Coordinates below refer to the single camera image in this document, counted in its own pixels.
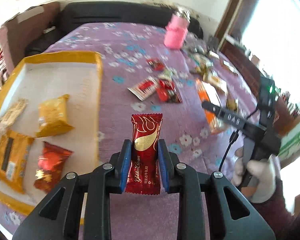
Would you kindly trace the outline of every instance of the white glove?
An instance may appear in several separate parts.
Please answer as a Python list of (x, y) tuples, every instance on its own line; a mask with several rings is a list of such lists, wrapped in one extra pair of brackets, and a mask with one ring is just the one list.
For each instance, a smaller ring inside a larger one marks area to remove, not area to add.
[[(234, 173), (231, 183), (235, 186), (240, 185), (243, 176), (243, 147), (235, 151), (235, 155), (239, 158), (234, 164)], [(252, 203), (263, 203), (267, 201), (275, 192), (275, 168), (272, 158), (269, 160), (255, 161), (251, 160), (247, 164), (247, 170), (259, 179), (257, 190), (252, 195), (250, 201)]]

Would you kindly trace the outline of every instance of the red snack package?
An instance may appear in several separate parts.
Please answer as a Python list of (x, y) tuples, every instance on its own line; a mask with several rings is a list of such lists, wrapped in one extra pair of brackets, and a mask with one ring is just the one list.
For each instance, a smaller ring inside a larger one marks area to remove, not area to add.
[(155, 92), (155, 88), (158, 86), (158, 82), (153, 77), (149, 76), (142, 82), (133, 87), (128, 88), (133, 94), (137, 96), (141, 101), (147, 99)]
[(131, 166), (126, 192), (160, 194), (160, 176), (157, 170), (158, 139), (162, 114), (133, 114)]
[(156, 90), (161, 101), (167, 103), (182, 103), (172, 81), (159, 80), (159, 86)]
[(48, 142), (43, 143), (44, 148), (38, 159), (39, 169), (36, 171), (37, 179), (34, 186), (49, 193), (60, 181), (63, 166), (73, 152)]
[(151, 58), (147, 60), (150, 67), (152, 67), (154, 70), (163, 70), (164, 64), (161, 63), (161, 61), (157, 58)]

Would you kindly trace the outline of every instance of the purple bedsheet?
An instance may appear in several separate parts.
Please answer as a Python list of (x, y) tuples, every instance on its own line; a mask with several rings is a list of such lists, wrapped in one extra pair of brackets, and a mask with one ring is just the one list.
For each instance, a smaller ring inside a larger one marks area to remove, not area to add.
[[(132, 114), (163, 113), (160, 138), (165, 139), (169, 151), (177, 153), (181, 162), (191, 165), (197, 171), (210, 174), (218, 169), (233, 128), (210, 135), (195, 89), (195, 78), (189, 73), (195, 64), (180, 50), (167, 49), (163, 45), (164, 34), (164, 29), (149, 25), (89, 23), (51, 45), (46, 52), (92, 50), (102, 54), (99, 112), (101, 161), (107, 162), (113, 153), (120, 151), (124, 139), (131, 139)], [(196, 40), (192, 34), (188, 34), (187, 41), (205, 46), (203, 41)], [(176, 86), (183, 101), (181, 104), (162, 103), (156, 94), (141, 102), (127, 89), (149, 75), (157, 75), (146, 62), (151, 57), (161, 59), (178, 71)], [(241, 113), (246, 115), (252, 112), (256, 100), (242, 76), (231, 75), (217, 60), (214, 65), (219, 76), (227, 82), (231, 94), (239, 98)], [(220, 98), (225, 101), (224, 96), (220, 95)], [(228, 179), (232, 177), (234, 151), (240, 146), (242, 136), (230, 149), (222, 169)], [(205, 222), (208, 232), (207, 215)], [(161, 194), (156, 196), (128, 193), (111, 195), (111, 231), (114, 240), (176, 239), (177, 226), (178, 194), (167, 195), (162, 189)]]

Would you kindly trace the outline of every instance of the red and white wrapper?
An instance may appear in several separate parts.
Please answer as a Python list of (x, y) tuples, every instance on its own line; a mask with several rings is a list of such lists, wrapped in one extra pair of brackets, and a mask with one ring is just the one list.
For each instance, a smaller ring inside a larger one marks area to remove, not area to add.
[(133, 114), (131, 121), (133, 137), (126, 192), (160, 194), (157, 159), (162, 114)]

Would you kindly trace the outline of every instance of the yellow snack package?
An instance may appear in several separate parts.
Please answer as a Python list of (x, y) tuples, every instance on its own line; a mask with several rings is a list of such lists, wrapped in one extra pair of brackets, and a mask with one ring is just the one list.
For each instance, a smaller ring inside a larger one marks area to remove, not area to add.
[(36, 137), (54, 136), (69, 132), (74, 127), (67, 123), (66, 102), (68, 94), (39, 104), (39, 132)]
[(9, 129), (0, 139), (0, 180), (22, 194), (22, 180), (33, 141), (33, 137)]

